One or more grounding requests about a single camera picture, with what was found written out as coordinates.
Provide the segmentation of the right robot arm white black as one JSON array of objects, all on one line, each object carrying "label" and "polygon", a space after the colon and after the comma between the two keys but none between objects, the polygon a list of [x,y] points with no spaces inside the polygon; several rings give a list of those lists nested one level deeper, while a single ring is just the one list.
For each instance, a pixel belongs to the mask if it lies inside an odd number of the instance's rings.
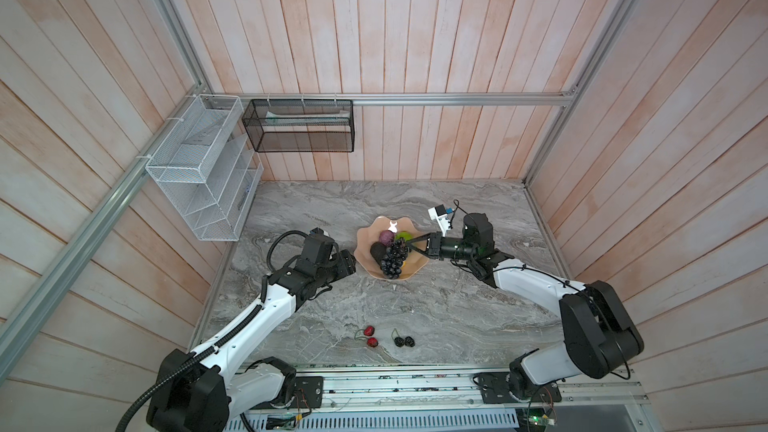
[{"label": "right robot arm white black", "polygon": [[614,375],[644,351],[639,330],[610,284],[571,281],[501,251],[484,213],[465,215],[460,237],[447,235],[452,220],[444,212],[434,212],[433,219],[440,230],[408,240],[411,250],[431,260],[448,260],[479,281],[519,295],[561,320],[560,343],[510,363],[507,382],[514,396],[528,397],[541,386],[578,375],[592,379]]}]

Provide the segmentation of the purple fake fruit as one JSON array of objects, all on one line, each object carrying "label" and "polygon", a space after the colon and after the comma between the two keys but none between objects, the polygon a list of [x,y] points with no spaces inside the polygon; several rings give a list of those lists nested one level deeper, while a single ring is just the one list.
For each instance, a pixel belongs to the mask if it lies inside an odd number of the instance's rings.
[{"label": "purple fake fruit", "polygon": [[391,230],[383,230],[379,234],[378,241],[382,243],[385,247],[390,247],[394,241],[395,241],[396,233]]}]

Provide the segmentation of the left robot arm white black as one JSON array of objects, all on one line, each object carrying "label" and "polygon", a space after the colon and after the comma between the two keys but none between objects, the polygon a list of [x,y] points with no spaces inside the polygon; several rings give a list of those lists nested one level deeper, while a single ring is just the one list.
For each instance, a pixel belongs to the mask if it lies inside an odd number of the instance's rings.
[{"label": "left robot arm white black", "polygon": [[302,305],[354,274],[357,262],[319,228],[297,235],[301,252],[281,267],[268,267],[257,299],[207,341],[165,357],[156,383],[131,405],[118,430],[126,430],[140,408],[157,431],[221,431],[257,405],[299,407],[293,366],[276,357],[246,362]]}]

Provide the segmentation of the black fake grape bunch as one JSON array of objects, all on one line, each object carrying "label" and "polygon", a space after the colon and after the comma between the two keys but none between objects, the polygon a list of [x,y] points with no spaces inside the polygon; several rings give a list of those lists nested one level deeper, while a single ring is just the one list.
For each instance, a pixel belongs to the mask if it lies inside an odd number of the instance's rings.
[{"label": "black fake grape bunch", "polygon": [[384,276],[388,279],[398,279],[409,253],[410,249],[404,238],[394,239],[390,245],[386,246],[380,261],[380,269]]}]

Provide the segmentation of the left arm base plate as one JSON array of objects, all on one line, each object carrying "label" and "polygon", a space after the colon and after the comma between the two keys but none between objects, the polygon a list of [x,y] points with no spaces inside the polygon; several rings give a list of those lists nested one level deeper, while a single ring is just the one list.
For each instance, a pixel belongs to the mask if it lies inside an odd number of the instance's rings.
[{"label": "left arm base plate", "polygon": [[248,411],[301,411],[320,408],[323,399],[324,378],[322,376],[300,375],[293,381],[291,396],[279,395],[271,402],[261,402],[251,406]]}]

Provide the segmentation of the dark fake avocado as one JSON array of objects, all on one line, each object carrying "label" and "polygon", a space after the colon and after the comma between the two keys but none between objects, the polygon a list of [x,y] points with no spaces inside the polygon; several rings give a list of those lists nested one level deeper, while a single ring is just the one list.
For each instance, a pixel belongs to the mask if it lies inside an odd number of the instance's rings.
[{"label": "dark fake avocado", "polygon": [[370,255],[375,263],[381,266],[388,255],[388,247],[381,242],[374,242],[370,247]]}]

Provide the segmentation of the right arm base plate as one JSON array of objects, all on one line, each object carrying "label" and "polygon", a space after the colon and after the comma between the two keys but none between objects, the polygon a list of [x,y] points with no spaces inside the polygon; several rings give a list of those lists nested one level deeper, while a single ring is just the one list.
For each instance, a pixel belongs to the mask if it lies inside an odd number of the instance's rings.
[{"label": "right arm base plate", "polygon": [[474,375],[472,382],[480,390],[484,404],[552,404],[562,401],[556,383],[536,385],[517,371],[482,372]]}]

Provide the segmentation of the green bumpy fake fruit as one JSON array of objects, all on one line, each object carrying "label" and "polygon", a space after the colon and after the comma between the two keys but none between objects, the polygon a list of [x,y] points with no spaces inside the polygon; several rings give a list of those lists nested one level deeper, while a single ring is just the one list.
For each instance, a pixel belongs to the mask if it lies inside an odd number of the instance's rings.
[{"label": "green bumpy fake fruit", "polygon": [[395,240],[400,242],[408,242],[413,239],[413,235],[407,231],[400,231],[395,235]]}]

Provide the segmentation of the red fake cherry pair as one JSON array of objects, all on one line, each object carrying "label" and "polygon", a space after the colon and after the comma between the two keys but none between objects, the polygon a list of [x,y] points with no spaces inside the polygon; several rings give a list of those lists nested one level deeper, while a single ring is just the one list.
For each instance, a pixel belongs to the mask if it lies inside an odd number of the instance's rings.
[{"label": "red fake cherry pair", "polygon": [[354,338],[356,340],[364,340],[366,345],[370,348],[377,348],[379,345],[379,341],[375,337],[375,327],[371,325],[358,330],[355,333]]}]

